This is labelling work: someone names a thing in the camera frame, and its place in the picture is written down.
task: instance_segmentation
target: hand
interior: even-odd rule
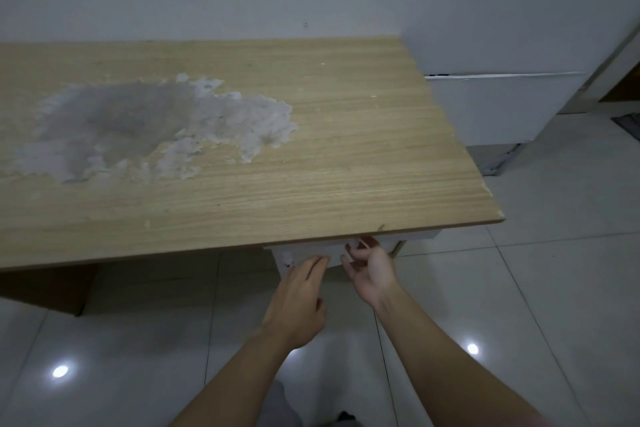
[[[324,327],[326,304],[318,297],[326,257],[314,257],[291,266],[273,294],[262,329],[280,335],[289,350],[301,348]]]
[[[340,260],[360,298],[377,310],[385,294],[399,285],[396,268],[376,239],[362,237],[360,240],[356,249],[345,246],[354,261],[350,262],[346,255],[340,255]]]

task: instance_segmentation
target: tiled floor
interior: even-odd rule
[[[640,424],[640,142],[608,119],[631,109],[556,117],[487,180],[505,223],[446,230],[396,260],[424,309],[559,426]],[[167,424],[277,283],[266,253],[198,252],[103,267],[81,318],[0,300],[0,425]],[[430,425],[340,269],[322,295],[324,331],[278,374],[305,425],[341,410],[369,427]]]

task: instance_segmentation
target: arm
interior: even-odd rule
[[[371,248],[347,248],[342,265],[358,295],[372,306],[393,343],[422,406],[436,427],[511,426],[540,418],[425,314],[400,286],[391,258]]]
[[[280,282],[262,326],[171,423],[171,427],[254,426],[267,390],[288,354],[324,326],[318,298],[328,260],[292,266]]]

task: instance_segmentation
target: wood grain surface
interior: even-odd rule
[[[69,84],[178,73],[292,105],[300,129],[250,164],[209,148],[186,180],[0,179],[0,268],[502,221],[397,37],[0,44],[0,165]]]

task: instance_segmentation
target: person's left hand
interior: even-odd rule
[[[318,297],[327,257],[291,266],[273,294],[262,328],[281,335],[289,350],[301,348],[324,327],[326,304]]]

